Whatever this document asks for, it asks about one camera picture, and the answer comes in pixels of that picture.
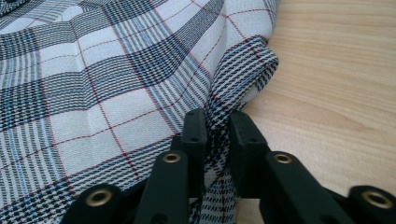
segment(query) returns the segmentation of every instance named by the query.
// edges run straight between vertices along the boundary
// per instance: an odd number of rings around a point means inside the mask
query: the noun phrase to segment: wooden table
[[[245,112],[270,148],[343,195],[396,195],[396,1],[282,0],[269,46],[280,66]],[[262,223],[257,204],[237,223]]]

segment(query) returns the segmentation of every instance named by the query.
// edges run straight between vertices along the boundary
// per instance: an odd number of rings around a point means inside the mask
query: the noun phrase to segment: black plastic part
[[[188,157],[179,150],[161,153],[137,209],[134,224],[188,222]]]
[[[103,193],[110,196],[110,199],[102,205],[89,205],[87,202],[100,202],[106,197]],[[79,195],[78,199],[72,204],[64,215],[61,224],[108,224],[120,223],[121,217],[118,216],[118,205],[122,199],[119,188],[113,185],[101,184],[85,190]]]
[[[354,223],[296,157],[274,151],[265,161],[271,190],[289,223]]]
[[[271,150],[245,113],[234,111],[230,119],[230,169],[241,198],[260,198],[266,188],[262,161]]]
[[[203,109],[194,109],[186,114],[180,143],[180,149],[189,157],[190,197],[200,198],[205,189],[204,160],[207,151],[207,133]]]
[[[357,223],[396,223],[396,198],[382,189],[353,187],[346,202]]]

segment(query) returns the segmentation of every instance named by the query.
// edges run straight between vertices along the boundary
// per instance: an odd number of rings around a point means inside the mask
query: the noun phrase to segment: wood grain
[[[396,195],[396,1],[282,0],[269,46],[280,66],[245,112],[270,148],[343,195]],[[257,204],[237,223],[262,223]]]

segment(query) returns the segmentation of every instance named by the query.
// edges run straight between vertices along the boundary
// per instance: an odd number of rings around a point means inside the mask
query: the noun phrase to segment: brass insert
[[[176,153],[169,153],[163,157],[163,160],[166,162],[177,162],[180,161],[180,155]]]
[[[366,200],[366,202],[380,208],[390,209],[393,206],[393,203],[389,198],[376,191],[366,190],[361,194],[361,196]]]
[[[85,203],[91,207],[101,206],[105,203],[108,203],[108,201],[110,201],[112,196],[113,196],[113,194],[111,193],[110,190],[98,189],[98,190],[92,192],[87,197],[87,199],[85,200]]]
[[[285,154],[276,154],[276,155],[274,156],[274,159],[275,159],[277,162],[285,163],[285,164],[291,163],[291,161],[292,161],[291,157],[290,157],[290,156],[287,156],[287,155],[285,155]]]

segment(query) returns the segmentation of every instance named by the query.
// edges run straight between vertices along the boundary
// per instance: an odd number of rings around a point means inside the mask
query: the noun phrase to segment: checkered cloth
[[[198,107],[211,153],[190,222],[233,223],[226,122],[276,70],[276,0],[0,4],[1,223],[59,223],[84,189],[148,178]]]

